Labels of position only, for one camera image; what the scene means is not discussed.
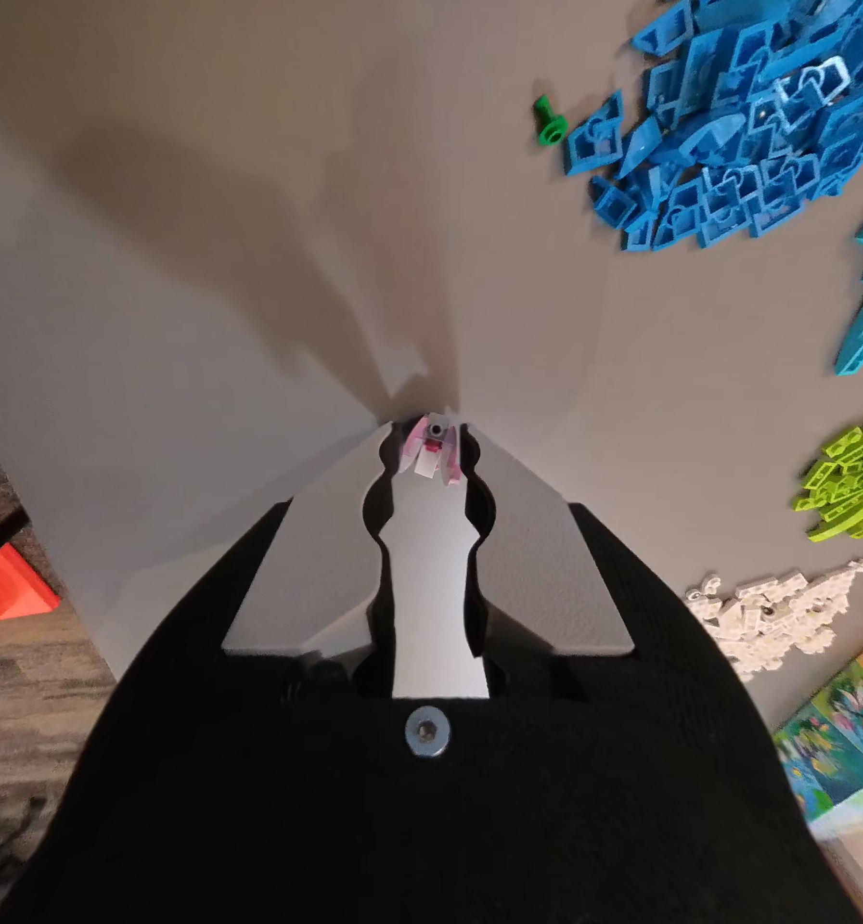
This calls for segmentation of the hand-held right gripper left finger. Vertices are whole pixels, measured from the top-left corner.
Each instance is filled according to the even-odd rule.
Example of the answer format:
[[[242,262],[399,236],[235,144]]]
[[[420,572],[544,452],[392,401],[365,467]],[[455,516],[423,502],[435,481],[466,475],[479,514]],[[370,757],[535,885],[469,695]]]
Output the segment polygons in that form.
[[[392,478],[387,423],[294,497],[222,641],[226,653],[365,658],[379,636],[371,610]]]

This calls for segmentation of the pile of lime lego pieces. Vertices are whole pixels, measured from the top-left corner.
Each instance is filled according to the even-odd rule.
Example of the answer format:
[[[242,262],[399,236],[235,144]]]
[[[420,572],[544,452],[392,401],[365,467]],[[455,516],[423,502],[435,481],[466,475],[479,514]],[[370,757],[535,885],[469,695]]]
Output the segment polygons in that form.
[[[792,509],[814,517],[806,533],[814,544],[863,539],[863,422],[820,446],[799,479]]]

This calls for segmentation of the small pink lego assembly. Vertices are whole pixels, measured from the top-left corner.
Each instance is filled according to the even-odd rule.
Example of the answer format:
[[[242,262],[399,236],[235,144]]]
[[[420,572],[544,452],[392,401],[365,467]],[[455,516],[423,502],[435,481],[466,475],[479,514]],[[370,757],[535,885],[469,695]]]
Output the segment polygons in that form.
[[[400,451],[398,473],[409,470],[426,479],[439,475],[447,487],[461,482],[460,435],[450,415],[427,413],[410,426]]]

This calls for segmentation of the pile of white lego pieces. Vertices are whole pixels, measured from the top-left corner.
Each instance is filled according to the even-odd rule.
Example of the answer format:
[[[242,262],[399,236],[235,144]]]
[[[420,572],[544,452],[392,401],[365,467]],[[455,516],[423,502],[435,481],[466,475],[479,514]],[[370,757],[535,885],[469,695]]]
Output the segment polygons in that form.
[[[836,639],[833,623],[849,611],[851,589],[861,575],[863,558],[856,558],[812,578],[793,571],[754,579],[724,596],[720,576],[710,573],[682,599],[747,684],[779,670],[791,650],[806,655],[829,650]]]

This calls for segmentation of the red plastic object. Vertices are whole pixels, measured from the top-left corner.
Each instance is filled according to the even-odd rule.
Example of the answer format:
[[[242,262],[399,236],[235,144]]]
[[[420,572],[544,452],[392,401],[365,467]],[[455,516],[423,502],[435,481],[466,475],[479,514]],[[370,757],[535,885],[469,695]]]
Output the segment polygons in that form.
[[[19,526],[0,547],[0,621],[46,615],[60,606],[49,564],[30,526]]]

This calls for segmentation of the pile of blue lego pieces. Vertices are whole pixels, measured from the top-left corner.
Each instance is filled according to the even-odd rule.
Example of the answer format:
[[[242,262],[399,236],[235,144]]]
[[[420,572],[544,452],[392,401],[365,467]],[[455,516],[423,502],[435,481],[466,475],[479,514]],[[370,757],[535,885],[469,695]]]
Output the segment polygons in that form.
[[[643,119],[617,90],[562,140],[622,250],[764,237],[863,168],[863,1],[668,2],[631,44]]]

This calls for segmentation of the small green lego piece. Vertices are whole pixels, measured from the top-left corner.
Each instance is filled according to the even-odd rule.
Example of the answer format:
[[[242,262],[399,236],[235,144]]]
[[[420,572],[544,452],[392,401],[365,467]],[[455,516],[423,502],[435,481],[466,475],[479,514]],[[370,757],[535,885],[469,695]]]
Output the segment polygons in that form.
[[[547,94],[541,94],[532,104],[537,141],[541,147],[558,145],[567,135],[568,120],[565,115],[554,110]]]

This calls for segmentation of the colourful instruction booklet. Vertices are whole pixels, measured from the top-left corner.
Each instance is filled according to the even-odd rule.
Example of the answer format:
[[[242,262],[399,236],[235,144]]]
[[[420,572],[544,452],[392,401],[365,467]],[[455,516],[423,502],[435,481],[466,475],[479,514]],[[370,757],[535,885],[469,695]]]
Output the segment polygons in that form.
[[[773,733],[788,784],[819,842],[863,832],[863,653]]]

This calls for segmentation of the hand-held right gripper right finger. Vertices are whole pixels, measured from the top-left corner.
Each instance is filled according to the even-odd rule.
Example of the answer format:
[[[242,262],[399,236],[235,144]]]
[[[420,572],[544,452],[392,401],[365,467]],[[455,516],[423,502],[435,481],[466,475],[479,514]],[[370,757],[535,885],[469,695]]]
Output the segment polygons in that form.
[[[632,637],[571,506],[481,430],[461,428],[465,515],[477,532],[467,564],[471,652],[518,646],[566,657],[621,657]]]

